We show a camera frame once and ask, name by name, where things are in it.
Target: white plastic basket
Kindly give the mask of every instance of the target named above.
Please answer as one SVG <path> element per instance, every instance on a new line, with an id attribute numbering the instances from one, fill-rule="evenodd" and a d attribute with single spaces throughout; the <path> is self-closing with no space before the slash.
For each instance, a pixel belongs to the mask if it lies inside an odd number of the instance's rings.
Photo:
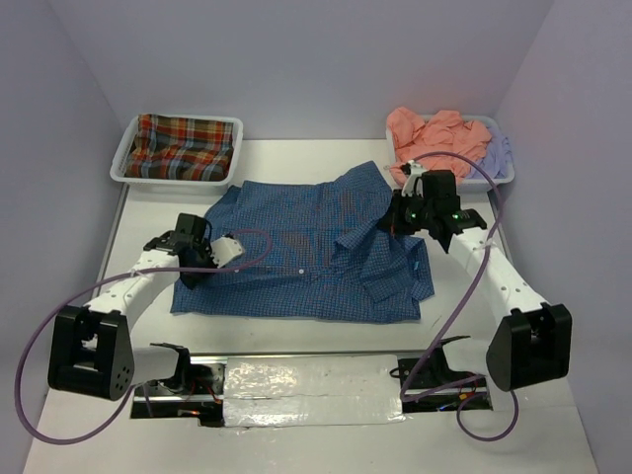
<path id="1" fill-rule="evenodd" d="M 422 116 L 425 120 L 431 119 L 433 116 Z M 479 120 L 485 126 L 490 127 L 494 126 L 495 128 L 499 128 L 498 124 L 493 118 L 485 117 L 485 116 L 463 116 L 464 120 Z M 388 155 L 391 163 L 397 163 L 397 156 L 395 155 L 395 145 L 393 144 L 393 134 L 391 130 L 386 127 L 386 142 L 388 148 Z M 514 180 L 514 163 L 510 160 L 507 163 L 507 176 L 505 178 L 495 178 L 494 183 L 497 185 L 504 185 Z M 484 179 L 472 179 L 472 180 L 463 180 L 458 186 L 458 190 L 461 193 L 486 193 L 492 187 Z"/>
<path id="2" fill-rule="evenodd" d="M 148 178 L 128 178 L 125 176 L 129 150 L 138 132 L 138 117 L 134 117 L 122 136 L 117 153 L 112 160 L 110 176 L 119 183 L 127 183 L 135 188 L 150 193 L 172 193 L 186 195 L 217 195 L 224 194 L 230 185 L 239 161 L 241 142 L 244 139 L 244 123 L 238 118 L 215 116 L 190 116 L 186 114 L 161 114 L 164 117 L 182 117 L 185 119 L 217 120 L 233 123 L 233 157 L 230 160 L 228 175 L 222 181 L 184 181 L 159 180 Z"/>

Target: white tabletop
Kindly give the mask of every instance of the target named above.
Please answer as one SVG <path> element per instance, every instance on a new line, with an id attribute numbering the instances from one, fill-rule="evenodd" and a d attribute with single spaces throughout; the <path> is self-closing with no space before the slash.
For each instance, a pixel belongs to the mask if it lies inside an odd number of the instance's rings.
<path id="1" fill-rule="evenodd" d="M 235 174 L 266 183 L 332 181 L 365 161 L 376 162 L 392 183 L 384 140 L 245 141 Z M 106 275 L 127 270 L 142 246 L 173 227 L 180 212 L 203 215 L 218 197 L 175 197 L 129 190 Z M 486 195 L 462 197 L 488 223 Z M 393 325 L 255 319 L 169 313 L 173 290 L 164 291 L 132 331 L 136 346 L 171 342 L 194 354 L 402 351 L 422 349 L 462 296 L 469 278 L 438 244 L 429 240 L 435 296 L 422 304 L 422 321 Z M 493 318 L 475 294 L 449 334 L 491 338 Z M 192 420 L 139 421 L 128 410 L 96 438 L 55 447 L 38 441 L 26 472 L 586 472 L 594 473 L 582 424 L 565 380 L 518 391 L 521 416 L 507 439 L 473 441 L 453 413 L 416 414 L 404 423 L 378 427 L 294 429 L 198 428 Z M 493 393 L 495 412 L 469 412 L 472 428 L 498 432 L 508 423 L 509 399 Z M 51 391 L 39 429 L 69 437 L 95 427 L 113 404 Z"/>

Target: orange plaid fabric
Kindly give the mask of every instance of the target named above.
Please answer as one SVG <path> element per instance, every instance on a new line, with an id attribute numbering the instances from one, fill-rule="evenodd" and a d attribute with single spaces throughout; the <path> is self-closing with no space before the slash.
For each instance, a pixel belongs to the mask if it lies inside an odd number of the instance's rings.
<path id="1" fill-rule="evenodd" d="M 233 156 L 233 124 L 197 118 L 138 116 L 127 159 L 129 178 L 222 181 Z"/>

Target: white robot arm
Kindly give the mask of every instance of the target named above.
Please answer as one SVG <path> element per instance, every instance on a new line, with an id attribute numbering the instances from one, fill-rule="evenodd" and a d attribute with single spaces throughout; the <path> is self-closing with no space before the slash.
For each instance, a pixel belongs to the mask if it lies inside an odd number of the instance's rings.
<path id="1" fill-rule="evenodd" d="M 460 339 L 443 345 L 449 368 L 489 375 L 504 391 L 566 376 L 572 329 L 566 307 L 549 305 L 501 249 L 487 241 L 487 224 L 478 212 L 461 209 L 451 172 L 427 171 L 414 161 L 402 170 L 408 179 L 401 191 L 393 192 L 378 227 L 394 235 L 429 230 L 471 277 L 479 272 L 486 247 L 490 247 L 477 290 L 490 303 L 496 335 L 491 342 Z"/>
<path id="2" fill-rule="evenodd" d="M 132 348 L 131 328 L 156 297 L 178 278 L 193 288 L 207 274 L 146 269 L 221 269 L 244 254 L 232 236 L 204 238 L 208 223 L 180 214 L 176 229 L 149 242 L 122 280 L 82 307 L 66 306 L 55 318 L 48 384 L 51 388 L 116 400 L 130 386 L 149 380 L 185 382 L 190 367 L 186 348 L 170 344 Z"/>

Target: white wall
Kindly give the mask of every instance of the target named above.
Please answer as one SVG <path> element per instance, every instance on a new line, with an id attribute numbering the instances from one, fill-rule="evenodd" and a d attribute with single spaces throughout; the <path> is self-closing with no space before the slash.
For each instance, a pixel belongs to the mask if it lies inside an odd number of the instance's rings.
<path id="1" fill-rule="evenodd" d="M 556 0 L 498 113 L 520 269 L 574 320 L 571 383 L 602 474 L 632 446 L 632 2 Z"/>
<path id="2" fill-rule="evenodd" d="M 22 472 L 31 437 L 13 407 L 18 355 L 46 311 L 95 280 L 119 187 L 108 176 L 121 130 L 43 0 L 0 2 L 0 470 Z M 37 422 L 48 341 L 24 383 Z"/>
<path id="3" fill-rule="evenodd" d="M 490 115 L 552 0 L 50 0 L 121 124 L 242 119 L 250 138 L 384 136 L 386 115 Z"/>

